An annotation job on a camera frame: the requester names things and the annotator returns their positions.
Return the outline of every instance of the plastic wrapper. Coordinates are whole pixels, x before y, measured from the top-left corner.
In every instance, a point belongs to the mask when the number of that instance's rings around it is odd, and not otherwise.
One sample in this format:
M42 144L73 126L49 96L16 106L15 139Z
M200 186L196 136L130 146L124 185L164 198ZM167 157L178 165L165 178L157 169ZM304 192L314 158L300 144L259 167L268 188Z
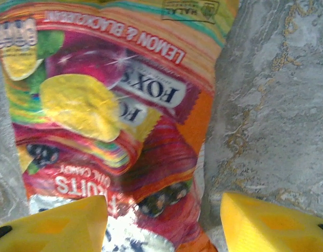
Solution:
M0 1L30 213L104 195L103 251L216 248L197 220L214 65L238 1Z

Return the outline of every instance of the candy bag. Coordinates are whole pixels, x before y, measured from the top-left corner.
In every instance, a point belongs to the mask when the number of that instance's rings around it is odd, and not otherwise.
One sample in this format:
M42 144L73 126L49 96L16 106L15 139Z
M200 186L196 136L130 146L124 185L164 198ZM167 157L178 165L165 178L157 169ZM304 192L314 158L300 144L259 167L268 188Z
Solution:
M214 65L238 0L0 1L30 213L108 203L103 252L216 248L201 230Z

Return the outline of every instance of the orange packaging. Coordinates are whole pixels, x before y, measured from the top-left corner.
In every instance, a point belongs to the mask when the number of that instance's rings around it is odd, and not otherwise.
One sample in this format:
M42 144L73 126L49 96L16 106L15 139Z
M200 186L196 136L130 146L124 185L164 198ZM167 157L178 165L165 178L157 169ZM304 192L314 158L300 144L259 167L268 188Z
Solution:
M0 1L30 213L104 195L102 251L202 251L215 62L238 0Z

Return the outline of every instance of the sparkle graphic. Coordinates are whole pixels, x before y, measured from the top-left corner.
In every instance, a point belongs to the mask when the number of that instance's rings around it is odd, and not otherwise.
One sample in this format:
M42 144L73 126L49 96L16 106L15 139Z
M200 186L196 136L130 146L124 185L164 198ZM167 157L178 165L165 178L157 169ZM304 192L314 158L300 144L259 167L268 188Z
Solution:
M107 65L116 65L117 66L117 68L122 68L123 66L127 66L128 65L128 63L129 63L129 59L131 59L131 58L134 58L134 57L136 57L137 55L133 55L133 56L129 56L129 57L126 57L126 53L125 52L123 52L123 53L121 53L120 55L118 55L118 54L114 54L111 58L112 59L114 59L114 61L112 61L112 62L109 62L109 63L107 63L107 64L105 64L105 66L107 66Z
M64 57L62 57L60 60L59 60L59 64L61 64L61 65L65 65L66 63L67 63L67 61L68 61L68 59L70 59L71 58L71 55L66 55L66 56L64 56Z

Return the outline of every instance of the halal logo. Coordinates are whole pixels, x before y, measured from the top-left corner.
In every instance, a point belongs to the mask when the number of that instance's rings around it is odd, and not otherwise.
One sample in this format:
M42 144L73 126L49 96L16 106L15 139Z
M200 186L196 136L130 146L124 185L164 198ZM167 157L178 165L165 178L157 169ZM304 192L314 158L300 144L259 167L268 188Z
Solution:
M218 8L220 7L220 3L216 1L203 2L204 3L201 7L201 13L207 20L211 20L211 18L217 14Z

